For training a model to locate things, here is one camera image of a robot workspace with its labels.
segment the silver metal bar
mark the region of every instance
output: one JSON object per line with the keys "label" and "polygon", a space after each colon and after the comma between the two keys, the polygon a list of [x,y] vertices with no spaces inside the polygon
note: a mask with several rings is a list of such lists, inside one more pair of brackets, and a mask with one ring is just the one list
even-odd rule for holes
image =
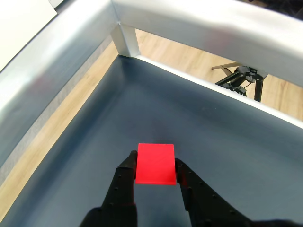
{"label": "silver metal bar", "polygon": [[113,0],[121,24],[264,70],[303,87],[303,22],[226,0]]}
{"label": "silver metal bar", "polygon": [[110,0],[75,0],[0,73],[0,166],[116,26]]}
{"label": "silver metal bar", "polygon": [[238,66],[241,66],[241,65],[242,65],[241,63],[233,62],[233,63],[229,63],[229,64],[225,64],[225,65],[213,66],[212,70],[221,69],[221,68],[229,68],[229,67],[238,67]]}
{"label": "silver metal bar", "polygon": [[136,31],[133,27],[119,24],[111,36],[120,55],[136,57],[140,54]]}

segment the wooden floor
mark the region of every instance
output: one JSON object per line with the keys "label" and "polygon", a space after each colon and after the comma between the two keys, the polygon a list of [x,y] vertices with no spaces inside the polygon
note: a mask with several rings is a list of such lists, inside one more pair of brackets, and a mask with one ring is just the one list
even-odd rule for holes
{"label": "wooden floor", "polygon": [[[232,62],[142,31],[137,31],[137,37],[142,55],[212,83],[224,78],[225,74],[222,70],[211,70],[211,67]],[[116,48],[111,43],[27,148],[0,187],[0,221],[116,56]],[[254,85],[247,89],[248,97],[253,98]],[[303,89],[296,85],[269,75],[264,81],[262,103],[303,120]]]}
{"label": "wooden floor", "polygon": [[[211,68],[233,62],[146,32],[137,31],[137,37],[142,55],[212,83],[226,75]],[[255,85],[246,89],[253,99]],[[261,102],[303,121],[303,88],[299,86],[269,75],[264,80]]]}

